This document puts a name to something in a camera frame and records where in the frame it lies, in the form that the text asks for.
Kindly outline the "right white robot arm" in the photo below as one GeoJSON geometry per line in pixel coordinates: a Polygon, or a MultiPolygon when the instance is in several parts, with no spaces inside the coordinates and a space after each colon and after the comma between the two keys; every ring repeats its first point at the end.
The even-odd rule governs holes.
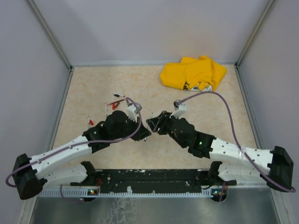
{"type": "Polygon", "coordinates": [[[239,147],[196,131],[185,118],[175,118],[167,111],[147,119],[146,123],[152,132],[169,135],[193,156],[211,159],[208,177],[215,185],[222,182],[265,183],[274,190],[295,192],[292,186],[294,162],[283,147],[239,147]]]}

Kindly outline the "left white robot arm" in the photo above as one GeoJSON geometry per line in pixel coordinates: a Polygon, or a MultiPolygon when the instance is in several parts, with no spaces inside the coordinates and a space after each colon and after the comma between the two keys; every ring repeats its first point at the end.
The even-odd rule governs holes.
{"type": "Polygon", "coordinates": [[[11,174],[14,187],[19,198],[27,200],[43,189],[57,185],[92,185],[97,180],[97,173],[91,162],[82,161],[72,168],[62,166],[111,144],[127,139],[141,141],[150,135],[151,132],[143,125],[140,117],[133,120],[122,111],[114,111],[104,121],[63,146],[36,156],[19,155],[11,174]]]}

